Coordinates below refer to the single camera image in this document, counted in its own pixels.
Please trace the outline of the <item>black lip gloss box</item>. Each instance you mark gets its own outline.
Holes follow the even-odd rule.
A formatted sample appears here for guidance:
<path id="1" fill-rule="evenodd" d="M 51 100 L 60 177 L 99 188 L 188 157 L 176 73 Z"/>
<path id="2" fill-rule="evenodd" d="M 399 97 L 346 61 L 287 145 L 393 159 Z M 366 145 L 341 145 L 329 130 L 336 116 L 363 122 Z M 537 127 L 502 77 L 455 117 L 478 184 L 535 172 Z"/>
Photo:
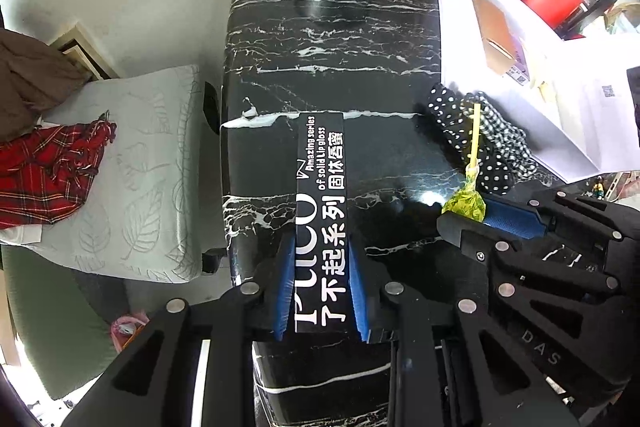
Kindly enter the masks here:
<path id="1" fill-rule="evenodd" d="M 300 115 L 297 143 L 294 327 L 343 332 L 349 320 L 346 142 L 339 113 Z"/>

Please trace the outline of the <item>black polka dot scrunchie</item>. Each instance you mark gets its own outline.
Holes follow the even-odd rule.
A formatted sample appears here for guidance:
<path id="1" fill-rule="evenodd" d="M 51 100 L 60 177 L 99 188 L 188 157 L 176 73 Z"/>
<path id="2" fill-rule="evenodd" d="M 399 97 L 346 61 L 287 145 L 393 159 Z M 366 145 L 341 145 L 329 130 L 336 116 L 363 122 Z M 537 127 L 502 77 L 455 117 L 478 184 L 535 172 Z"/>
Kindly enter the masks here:
<path id="1" fill-rule="evenodd" d="M 470 159 L 472 142 L 472 118 L 475 94 L 462 95 L 457 91 L 436 86 L 427 95 L 427 112 L 435 117 L 437 126 L 444 132 L 446 141 L 461 154 L 466 164 Z M 480 132 L 478 146 L 477 186 L 484 192 L 504 195 L 515 181 L 510 167 L 506 165 L 492 144 Z"/>

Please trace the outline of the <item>brown cardboard box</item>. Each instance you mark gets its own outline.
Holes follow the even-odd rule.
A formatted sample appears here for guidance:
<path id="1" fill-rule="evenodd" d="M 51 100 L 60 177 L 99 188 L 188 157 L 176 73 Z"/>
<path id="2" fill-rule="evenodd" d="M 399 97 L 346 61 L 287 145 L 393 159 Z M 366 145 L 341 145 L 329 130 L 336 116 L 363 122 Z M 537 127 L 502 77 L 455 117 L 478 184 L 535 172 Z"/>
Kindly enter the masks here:
<path id="1" fill-rule="evenodd" d="M 489 0 L 472 2 L 488 67 L 496 74 L 504 75 L 516 64 L 522 52 L 521 45 L 497 5 Z"/>

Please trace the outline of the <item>black white gingham scrunchie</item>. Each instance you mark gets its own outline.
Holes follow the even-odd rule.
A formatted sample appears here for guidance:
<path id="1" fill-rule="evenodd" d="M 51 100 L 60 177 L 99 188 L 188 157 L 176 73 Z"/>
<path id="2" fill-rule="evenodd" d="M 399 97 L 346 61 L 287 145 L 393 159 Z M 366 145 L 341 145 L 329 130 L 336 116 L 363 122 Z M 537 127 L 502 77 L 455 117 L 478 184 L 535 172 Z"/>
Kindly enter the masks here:
<path id="1" fill-rule="evenodd" d="M 506 161 L 515 179 L 532 179 L 537 171 L 537 163 L 530 153 L 525 131 L 504 119 L 483 92 L 475 95 L 474 102 L 480 104 L 480 132 Z"/>

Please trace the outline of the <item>white open gift box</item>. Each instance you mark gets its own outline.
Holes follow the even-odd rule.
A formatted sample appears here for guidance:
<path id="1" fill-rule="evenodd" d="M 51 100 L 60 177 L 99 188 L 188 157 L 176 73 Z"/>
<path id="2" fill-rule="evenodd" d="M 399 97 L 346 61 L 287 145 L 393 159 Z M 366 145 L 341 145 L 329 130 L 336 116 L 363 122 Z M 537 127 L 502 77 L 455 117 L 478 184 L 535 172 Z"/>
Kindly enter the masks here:
<path id="1" fill-rule="evenodd" d="M 523 81 L 487 64 L 473 0 L 438 0 L 442 84 L 482 91 L 544 167 L 567 182 L 636 170 L 639 138 L 627 72 L 639 64 L 633 34 L 561 39 L 521 0 L 487 0 L 524 56 Z"/>

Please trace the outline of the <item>red plaid cloth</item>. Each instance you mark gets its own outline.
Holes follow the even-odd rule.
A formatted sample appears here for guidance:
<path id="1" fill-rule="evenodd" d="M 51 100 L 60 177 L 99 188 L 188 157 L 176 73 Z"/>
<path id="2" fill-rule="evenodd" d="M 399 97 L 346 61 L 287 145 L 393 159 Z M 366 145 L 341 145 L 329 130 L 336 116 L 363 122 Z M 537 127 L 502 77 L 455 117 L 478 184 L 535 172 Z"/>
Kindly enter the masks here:
<path id="1" fill-rule="evenodd" d="M 1 145 L 1 228 L 54 225 L 87 202 L 117 124 L 36 129 Z"/>

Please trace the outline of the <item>brown cloth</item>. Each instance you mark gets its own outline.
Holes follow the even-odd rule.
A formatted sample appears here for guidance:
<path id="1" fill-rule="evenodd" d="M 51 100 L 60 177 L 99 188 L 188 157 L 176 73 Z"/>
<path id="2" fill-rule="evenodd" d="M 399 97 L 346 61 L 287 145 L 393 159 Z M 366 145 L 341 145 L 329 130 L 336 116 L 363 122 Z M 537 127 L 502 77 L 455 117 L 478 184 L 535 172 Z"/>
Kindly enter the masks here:
<path id="1" fill-rule="evenodd" d="M 91 72 L 55 48 L 1 29 L 0 132 L 8 142 L 31 132 L 54 109 L 92 79 Z"/>

